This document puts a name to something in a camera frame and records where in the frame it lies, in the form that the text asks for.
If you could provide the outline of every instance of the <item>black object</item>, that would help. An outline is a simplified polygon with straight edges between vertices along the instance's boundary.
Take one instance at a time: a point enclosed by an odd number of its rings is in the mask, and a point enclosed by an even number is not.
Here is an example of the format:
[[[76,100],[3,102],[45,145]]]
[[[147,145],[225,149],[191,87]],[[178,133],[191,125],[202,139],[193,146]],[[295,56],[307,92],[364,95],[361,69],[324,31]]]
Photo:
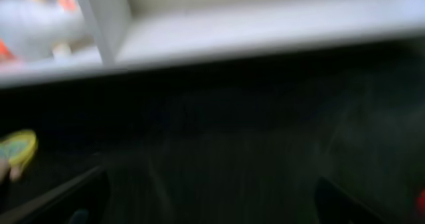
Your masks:
[[[105,171],[94,168],[0,215],[0,223],[100,223],[109,197]]]
[[[321,224],[385,223],[366,205],[323,177],[317,182],[314,201]]]

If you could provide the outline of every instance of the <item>yellow round object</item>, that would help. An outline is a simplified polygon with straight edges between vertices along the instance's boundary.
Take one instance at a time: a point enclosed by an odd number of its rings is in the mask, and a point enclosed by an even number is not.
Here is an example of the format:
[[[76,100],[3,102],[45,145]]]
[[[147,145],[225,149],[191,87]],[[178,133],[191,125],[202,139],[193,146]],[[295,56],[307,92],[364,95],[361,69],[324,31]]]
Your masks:
[[[37,137],[32,130],[22,130],[9,134],[0,142],[0,158],[9,160],[11,166],[23,170],[32,160],[37,150]]]

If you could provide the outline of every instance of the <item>black surface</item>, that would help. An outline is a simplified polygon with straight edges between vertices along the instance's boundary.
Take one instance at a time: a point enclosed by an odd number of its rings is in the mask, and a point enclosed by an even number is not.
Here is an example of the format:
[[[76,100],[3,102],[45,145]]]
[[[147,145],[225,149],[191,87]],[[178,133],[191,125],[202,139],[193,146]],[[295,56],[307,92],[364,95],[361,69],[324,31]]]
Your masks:
[[[2,91],[40,150],[12,208],[102,164],[106,223],[317,223],[320,175],[394,223],[425,187],[424,61],[398,44]]]

